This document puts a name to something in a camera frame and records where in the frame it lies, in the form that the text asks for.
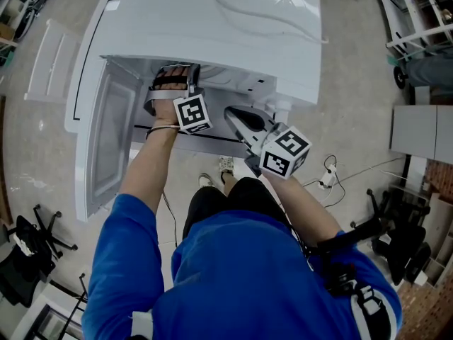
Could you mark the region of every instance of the concrete floor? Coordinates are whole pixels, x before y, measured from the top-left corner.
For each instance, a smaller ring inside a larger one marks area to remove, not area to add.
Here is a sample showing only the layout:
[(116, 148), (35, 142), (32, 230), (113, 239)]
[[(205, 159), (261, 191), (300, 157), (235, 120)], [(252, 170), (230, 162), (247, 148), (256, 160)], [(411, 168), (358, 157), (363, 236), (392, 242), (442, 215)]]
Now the concrete floor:
[[(6, 94), (4, 128), (4, 170), (13, 216), (34, 221), (32, 208), (40, 203), (50, 213), (60, 210), (63, 218), (55, 223), (56, 234), (77, 243), (77, 252), (64, 251), (52, 277), (81, 292), (78, 275), (91, 267), (101, 226), (108, 215), (100, 211), (88, 224), (78, 222), (74, 206), (74, 157), (76, 136), (64, 130), (64, 105), (24, 101), (23, 95), (33, 68), (45, 21), (53, 18), (83, 35), (98, 0), (49, 0), (34, 22), (16, 56), (0, 74), (5, 79), (0, 92)], [(294, 110), (289, 123), (299, 128), (314, 144), (305, 165), (296, 177), (307, 182), (320, 178), (323, 161), (335, 154), (340, 179), (367, 166), (398, 157), (388, 150), (391, 110), (402, 102), (401, 92), (386, 60), (385, 20), (377, 0), (321, 0), (323, 34), (322, 77), (317, 107)], [(178, 224), (178, 241), (188, 204), (197, 190), (201, 171), (217, 174), (218, 158), (212, 155), (174, 150), (171, 156), (166, 193)], [(403, 161), (381, 169), (401, 172)], [(329, 210), (345, 230), (351, 220), (370, 213), (367, 188), (384, 190), (395, 178), (369, 170), (343, 183), (346, 197)], [(319, 200), (328, 194), (315, 185), (309, 190)], [(325, 203), (342, 195), (336, 186)], [(174, 249), (173, 218), (164, 205), (157, 214), (159, 244), (163, 256), (166, 286), (171, 285), (169, 261)]]

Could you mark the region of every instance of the blue shirt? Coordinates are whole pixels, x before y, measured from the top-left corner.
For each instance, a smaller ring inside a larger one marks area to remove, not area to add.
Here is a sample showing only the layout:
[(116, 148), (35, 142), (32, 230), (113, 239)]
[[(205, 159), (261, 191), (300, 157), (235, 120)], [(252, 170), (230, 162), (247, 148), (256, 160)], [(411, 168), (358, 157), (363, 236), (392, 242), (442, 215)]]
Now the blue shirt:
[[(364, 254), (350, 248), (333, 261), (354, 264), (357, 280), (386, 297), (401, 326), (398, 295)], [(221, 212), (192, 226), (172, 257), (174, 287), (164, 292), (154, 213), (119, 195), (94, 256), (85, 339), (124, 339), (132, 312), (150, 309), (154, 339), (359, 339), (350, 297), (332, 297), (310, 262), (315, 271), (276, 220)]]

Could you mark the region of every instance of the chair wheel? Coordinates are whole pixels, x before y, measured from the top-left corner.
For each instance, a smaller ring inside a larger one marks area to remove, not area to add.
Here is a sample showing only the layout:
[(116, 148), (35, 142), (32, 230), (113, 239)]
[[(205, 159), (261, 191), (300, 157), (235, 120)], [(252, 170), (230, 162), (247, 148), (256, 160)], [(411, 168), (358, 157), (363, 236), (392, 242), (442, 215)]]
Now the chair wheel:
[(404, 86), (406, 85), (406, 79), (405, 79), (404, 73), (400, 67), (394, 68), (394, 79), (395, 79), (395, 83), (398, 86), (398, 88), (404, 89)]

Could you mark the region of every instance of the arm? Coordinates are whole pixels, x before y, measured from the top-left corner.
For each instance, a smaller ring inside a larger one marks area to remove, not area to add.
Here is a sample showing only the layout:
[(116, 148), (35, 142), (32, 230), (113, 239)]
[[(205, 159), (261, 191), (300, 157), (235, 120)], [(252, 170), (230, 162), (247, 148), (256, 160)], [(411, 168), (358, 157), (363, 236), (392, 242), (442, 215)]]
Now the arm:
[(294, 177), (282, 180), (272, 174), (264, 175), (304, 243), (316, 246), (341, 231), (335, 218)]
[[(178, 122), (173, 101), (160, 100), (154, 107), (154, 127)], [(149, 311), (164, 292), (155, 213), (176, 134), (169, 128), (148, 136), (104, 223), (82, 317), (87, 340), (130, 336), (132, 312)]]
[[(173, 101), (154, 103), (158, 117), (154, 127), (175, 125), (178, 122)], [(130, 164), (120, 194), (134, 196), (157, 213), (157, 207), (167, 181), (168, 161), (178, 131), (174, 128), (151, 132), (137, 157)]]
[[(338, 234), (341, 228), (335, 218), (294, 177), (288, 180), (272, 174), (265, 174), (265, 177), (280, 198), (292, 226), (305, 243), (314, 246), (341, 235)], [(358, 251), (356, 246), (352, 246), (331, 254), (331, 263), (354, 264), (356, 280), (361, 284), (371, 285), (382, 294), (393, 310), (389, 313), (392, 326), (401, 327), (402, 310), (398, 295), (367, 256)], [(310, 264), (320, 276), (325, 275), (322, 270), (325, 263), (319, 257), (311, 257)], [(349, 300), (346, 307), (350, 309)]]

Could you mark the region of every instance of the shoe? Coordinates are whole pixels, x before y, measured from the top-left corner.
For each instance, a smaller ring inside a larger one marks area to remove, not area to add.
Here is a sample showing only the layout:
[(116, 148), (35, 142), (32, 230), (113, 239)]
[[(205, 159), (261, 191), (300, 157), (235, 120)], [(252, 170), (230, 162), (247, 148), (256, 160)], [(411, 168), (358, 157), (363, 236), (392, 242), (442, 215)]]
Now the shoe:
[(234, 176), (233, 175), (233, 171), (231, 170), (222, 170), (222, 172), (220, 173), (220, 180), (222, 180), (222, 183), (225, 185), (225, 180), (224, 180), (224, 174), (225, 173), (228, 173), (228, 174), (231, 174), (231, 176)]
[(220, 180), (225, 185), (224, 173), (231, 174), (234, 173), (234, 160), (231, 156), (219, 156), (219, 168), (220, 168)]
[(211, 176), (206, 173), (201, 173), (200, 176), (198, 176), (198, 185), (200, 188), (204, 188), (205, 186), (215, 187)]

